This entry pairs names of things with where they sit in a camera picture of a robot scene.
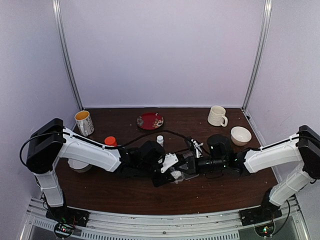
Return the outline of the clear plastic pill organizer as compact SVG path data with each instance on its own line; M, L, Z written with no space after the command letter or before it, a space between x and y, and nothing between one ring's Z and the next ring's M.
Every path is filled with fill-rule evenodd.
M173 167L171 167L169 170L170 170L171 176L174 178L173 182L175 184L178 184L183 181L188 181L188 180L197 178L199 176L199 174L188 174L179 170L175 170Z

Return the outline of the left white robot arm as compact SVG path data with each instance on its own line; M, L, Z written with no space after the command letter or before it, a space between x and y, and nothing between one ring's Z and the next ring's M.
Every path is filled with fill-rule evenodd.
M169 170L179 162L176 154L166 153L155 141L148 140L134 148L109 146L64 127L60 118L54 118L34 132L23 146L28 146L28 151L26 160L21 162L35 175L48 208L61 222L69 221L72 211L66 205L55 173L60 159L78 161L127 177L149 177L155 187L174 181Z

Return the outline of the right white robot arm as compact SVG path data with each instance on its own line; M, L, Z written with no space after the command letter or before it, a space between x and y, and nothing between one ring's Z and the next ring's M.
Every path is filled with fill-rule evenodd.
M192 141L192 150L178 155L174 168L189 175L229 170L250 175L274 166L297 162L297 167L279 184L265 192L256 210L259 220L268 220L289 197L308 183L320 178L320 136L309 126L302 125L296 134L259 148L234 152L228 137L211 135L207 141L209 153L202 155L202 147Z

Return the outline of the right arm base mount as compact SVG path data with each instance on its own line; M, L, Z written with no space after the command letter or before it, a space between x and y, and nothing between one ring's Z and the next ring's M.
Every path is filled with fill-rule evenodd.
M283 215L280 206L276 206L270 202L271 190L272 188L269 188L265 192L260 206L239 211L240 220L243 226L271 221Z

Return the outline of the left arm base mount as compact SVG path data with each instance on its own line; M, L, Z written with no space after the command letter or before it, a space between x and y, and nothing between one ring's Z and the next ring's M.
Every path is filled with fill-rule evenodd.
M44 202L46 204L46 218L55 220L60 224L71 226L73 228L75 226L86 227L90 213L86 210L68 207L64 192L62 192L62 196L63 205L59 207L50 206L46 195L44 196Z

